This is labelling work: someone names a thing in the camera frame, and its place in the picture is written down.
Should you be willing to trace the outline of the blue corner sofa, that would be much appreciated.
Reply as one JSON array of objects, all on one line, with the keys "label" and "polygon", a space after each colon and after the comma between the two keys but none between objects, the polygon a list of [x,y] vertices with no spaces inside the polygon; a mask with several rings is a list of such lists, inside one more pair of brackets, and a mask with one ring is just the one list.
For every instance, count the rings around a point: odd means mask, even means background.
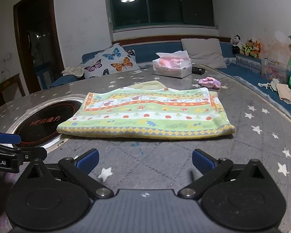
[{"label": "blue corner sofa", "polygon": [[204,43],[205,47],[198,47],[195,54],[191,54],[184,43],[164,42],[141,44],[124,47],[119,43],[113,44],[102,51],[84,54],[82,57],[83,76],[86,78],[100,77],[117,72],[127,72],[140,68],[140,64],[149,63],[156,75],[184,78],[192,73],[192,66],[206,65],[234,77],[238,82],[266,97],[276,106],[281,106],[291,116],[291,100],[283,95],[289,86],[281,81],[273,83],[261,75],[261,68],[267,61],[260,62],[258,71],[238,65],[241,54],[232,53],[230,43],[217,39],[194,39],[195,43]]}]

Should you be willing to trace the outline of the pink tissue box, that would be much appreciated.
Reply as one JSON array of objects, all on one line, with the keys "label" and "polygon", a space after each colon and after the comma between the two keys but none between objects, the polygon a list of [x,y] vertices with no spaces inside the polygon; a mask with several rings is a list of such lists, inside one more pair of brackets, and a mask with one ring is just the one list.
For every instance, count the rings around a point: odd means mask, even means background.
[{"label": "pink tissue box", "polygon": [[186,50],[156,54],[159,58],[152,61],[154,75],[185,78],[192,74],[192,60]]}]

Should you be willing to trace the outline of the dark window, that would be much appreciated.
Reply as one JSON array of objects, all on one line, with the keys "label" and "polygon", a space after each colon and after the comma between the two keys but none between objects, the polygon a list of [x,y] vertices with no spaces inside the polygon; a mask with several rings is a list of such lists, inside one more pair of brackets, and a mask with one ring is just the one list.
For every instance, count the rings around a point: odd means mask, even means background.
[{"label": "dark window", "polygon": [[115,30],[158,25],[214,26],[212,0],[109,0]]}]

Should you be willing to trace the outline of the orange fox plush toy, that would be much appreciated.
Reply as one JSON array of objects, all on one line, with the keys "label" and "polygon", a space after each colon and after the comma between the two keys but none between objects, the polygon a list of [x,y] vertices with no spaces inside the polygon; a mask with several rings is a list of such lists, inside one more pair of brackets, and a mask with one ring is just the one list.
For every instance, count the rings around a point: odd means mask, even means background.
[{"label": "orange fox plush toy", "polygon": [[240,54],[257,59],[259,59],[260,52],[261,43],[258,41],[254,41],[253,39],[247,40],[246,43],[240,49]]}]

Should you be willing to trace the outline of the crumpled beige cloth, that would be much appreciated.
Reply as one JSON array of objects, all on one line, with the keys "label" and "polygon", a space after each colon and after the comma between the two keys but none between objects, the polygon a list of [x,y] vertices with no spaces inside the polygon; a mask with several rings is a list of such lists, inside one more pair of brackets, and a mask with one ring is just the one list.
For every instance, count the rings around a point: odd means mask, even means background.
[{"label": "crumpled beige cloth", "polygon": [[81,78],[84,75],[84,68],[80,66],[75,67],[67,67],[65,70],[61,72],[63,76],[73,75],[77,78]]}]

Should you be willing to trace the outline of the grey sofa cushion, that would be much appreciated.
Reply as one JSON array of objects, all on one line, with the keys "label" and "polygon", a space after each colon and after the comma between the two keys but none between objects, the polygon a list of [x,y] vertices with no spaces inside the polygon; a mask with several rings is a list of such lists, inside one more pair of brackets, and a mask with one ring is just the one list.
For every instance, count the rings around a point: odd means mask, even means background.
[{"label": "grey sofa cushion", "polygon": [[227,68],[218,39],[183,38],[181,44],[183,50],[188,52],[193,63],[213,69]]}]

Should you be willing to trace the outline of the butterfly print pillow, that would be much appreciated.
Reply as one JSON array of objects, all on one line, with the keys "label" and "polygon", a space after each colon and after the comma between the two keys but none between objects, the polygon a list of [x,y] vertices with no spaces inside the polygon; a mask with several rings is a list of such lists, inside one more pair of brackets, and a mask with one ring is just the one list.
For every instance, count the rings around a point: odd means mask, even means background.
[{"label": "butterfly print pillow", "polygon": [[84,78],[139,70],[134,53],[128,53],[119,43],[84,58]]}]

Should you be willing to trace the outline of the panda plush toy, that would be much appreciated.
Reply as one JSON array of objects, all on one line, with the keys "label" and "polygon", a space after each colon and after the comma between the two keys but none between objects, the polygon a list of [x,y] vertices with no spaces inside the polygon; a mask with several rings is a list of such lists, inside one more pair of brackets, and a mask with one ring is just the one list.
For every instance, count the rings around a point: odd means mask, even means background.
[{"label": "panda plush toy", "polygon": [[241,37],[238,34],[235,34],[231,38],[231,44],[232,44],[232,54],[234,55],[239,54],[243,44],[241,42]]}]

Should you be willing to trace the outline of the pink hair scrunchie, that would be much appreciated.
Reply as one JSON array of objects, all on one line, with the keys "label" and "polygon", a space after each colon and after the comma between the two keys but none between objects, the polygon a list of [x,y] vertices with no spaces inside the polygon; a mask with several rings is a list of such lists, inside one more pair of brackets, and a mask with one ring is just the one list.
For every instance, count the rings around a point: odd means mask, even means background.
[{"label": "pink hair scrunchie", "polygon": [[213,77],[206,77],[206,78],[199,79],[198,83],[199,85],[203,87],[214,88],[216,90],[221,88],[220,81],[218,81],[217,79]]}]

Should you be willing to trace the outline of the colourful patterned children's shirt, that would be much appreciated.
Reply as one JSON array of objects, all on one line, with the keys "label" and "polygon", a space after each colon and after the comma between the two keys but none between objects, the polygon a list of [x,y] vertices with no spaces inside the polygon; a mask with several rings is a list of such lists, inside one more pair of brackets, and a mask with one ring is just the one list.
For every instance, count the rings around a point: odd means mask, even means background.
[{"label": "colourful patterned children's shirt", "polygon": [[235,131],[217,92],[206,87],[121,87],[88,93],[80,109],[57,126],[58,133],[70,136],[165,140],[213,138]]}]

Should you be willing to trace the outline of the dark wooden side table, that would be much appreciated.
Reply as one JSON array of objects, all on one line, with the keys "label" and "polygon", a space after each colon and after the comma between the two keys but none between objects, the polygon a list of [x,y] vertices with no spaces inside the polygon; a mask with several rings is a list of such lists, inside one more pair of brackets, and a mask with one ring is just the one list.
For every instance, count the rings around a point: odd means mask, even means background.
[{"label": "dark wooden side table", "polygon": [[0,107],[11,100],[14,100],[15,97],[20,98],[25,95],[19,74],[0,82]]}]

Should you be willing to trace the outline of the black remote control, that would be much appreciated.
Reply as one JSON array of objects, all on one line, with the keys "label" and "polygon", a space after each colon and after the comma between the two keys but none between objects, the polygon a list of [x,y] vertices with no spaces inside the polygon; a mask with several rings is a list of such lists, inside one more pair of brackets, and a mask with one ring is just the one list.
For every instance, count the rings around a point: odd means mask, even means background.
[{"label": "black remote control", "polygon": [[205,69],[200,67],[192,67],[192,73],[197,75],[203,75],[205,73]]}]

